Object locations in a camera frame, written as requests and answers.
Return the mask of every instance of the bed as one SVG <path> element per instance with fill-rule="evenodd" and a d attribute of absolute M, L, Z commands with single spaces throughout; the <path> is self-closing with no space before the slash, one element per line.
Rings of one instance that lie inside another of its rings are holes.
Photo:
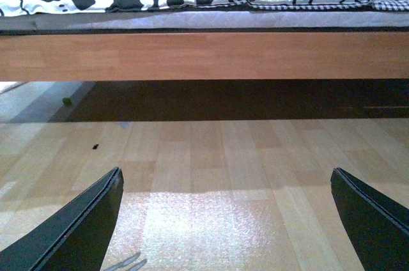
<path fill-rule="evenodd" d="M 231 1 L 2 16 L 0 81 L 409 78 L 409 10 L 400 4 Z"/>

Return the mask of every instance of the checkered pillow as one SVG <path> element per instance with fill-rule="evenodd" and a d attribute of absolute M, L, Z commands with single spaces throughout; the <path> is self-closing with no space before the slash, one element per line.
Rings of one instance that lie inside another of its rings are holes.
<path fill-rule="evenodd" d="M 409 11 L 409 0 L 372 0 L 372 7 L 380 11 Z"/>

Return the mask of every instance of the wooden floor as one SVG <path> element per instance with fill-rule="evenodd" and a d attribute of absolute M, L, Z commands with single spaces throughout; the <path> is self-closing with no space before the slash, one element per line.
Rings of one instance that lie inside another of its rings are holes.
<path fill-rule="evenodd" d="M 142 270 L 363 270 L 334 167 L 409 207 L 407 118 L 15 122 L 61 116 L 53 86 L 0 95 L 0 249 L 114 166 L 125 191 L 103 269 L 141 251 Z"/>

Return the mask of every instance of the small debris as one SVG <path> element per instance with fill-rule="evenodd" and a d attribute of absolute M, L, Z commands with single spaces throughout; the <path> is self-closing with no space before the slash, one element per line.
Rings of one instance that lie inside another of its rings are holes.
<path fill-rule="evenodd" d="M 66 105 L 66 106 L 71 106 L 71 105 L 72 105 L 72 103 L 71 103 L 71 98 L 69 98 L 69 97 L 64 97 L 64 98 L 63 98 L 63 104 Z"/>

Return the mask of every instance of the floor board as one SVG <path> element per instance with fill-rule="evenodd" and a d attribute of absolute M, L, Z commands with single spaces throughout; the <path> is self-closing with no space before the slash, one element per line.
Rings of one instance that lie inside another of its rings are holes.
<path fill-rule="evenodd" d="M 329 178 L 342 167 L 409 207 L 407 82 L 380 98 L 354 93 L 384 82 L 347 82 L 331 99 L 338 83 L 258 84 L 30 82 L 0 95 L 0 249 L 120 166 L 102 269 L 141 251 L 151 271 L 362 271 Z M 368 104 L 400 108 L 379 119 Z"/>

